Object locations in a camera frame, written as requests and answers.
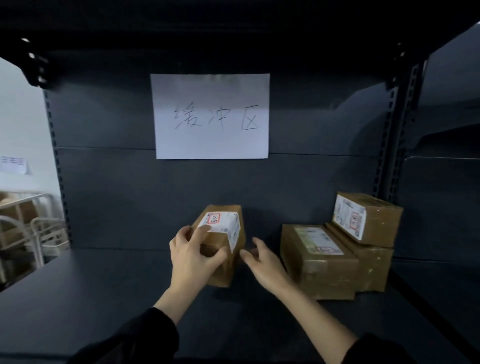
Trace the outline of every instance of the black sleeve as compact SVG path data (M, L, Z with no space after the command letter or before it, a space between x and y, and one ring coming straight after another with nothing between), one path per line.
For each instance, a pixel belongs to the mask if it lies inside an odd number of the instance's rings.
M112 337L84 347L67 363L169 363L178 348L179 335L173 321L162 311L150 308Z
M342 364L415 364L416 361L400 345L372 334L358 339L347 351Z

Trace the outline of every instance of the red square mark on label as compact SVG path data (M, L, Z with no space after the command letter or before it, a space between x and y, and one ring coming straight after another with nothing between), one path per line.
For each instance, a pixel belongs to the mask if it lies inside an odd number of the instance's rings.
M358 228L360 222L360 215L356 212L352 212L352 216L350 218L350 227L353 230L356 230Z
M207 224L218 224L220 222L220 214L210 214L208 215Z

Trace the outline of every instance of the white wall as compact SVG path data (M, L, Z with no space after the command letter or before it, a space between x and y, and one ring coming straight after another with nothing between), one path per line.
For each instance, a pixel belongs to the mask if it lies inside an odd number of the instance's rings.
M30 86L19 68L2 58L0 156L22 157L28 164L25 175L0 172L0 190L47 192L54 195L57 208L60 207L43 91Z

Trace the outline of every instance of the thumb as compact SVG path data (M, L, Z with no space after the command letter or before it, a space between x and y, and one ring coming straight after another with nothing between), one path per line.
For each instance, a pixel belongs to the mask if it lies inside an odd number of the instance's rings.
M212 271L217 269L227 258L227 248L223 247L211 258L208 258L208 266Z
M253 269L258 263L258 261L253 257L253 255L245 249L240 250L240 256L250 269Z

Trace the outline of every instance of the sheet of paper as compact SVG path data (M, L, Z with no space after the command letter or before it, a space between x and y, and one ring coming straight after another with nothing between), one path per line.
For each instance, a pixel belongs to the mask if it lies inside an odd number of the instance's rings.
M270 74L152 74L157 159L268 158Z
M19 157L0 156L0 172L26 174L27 161Z

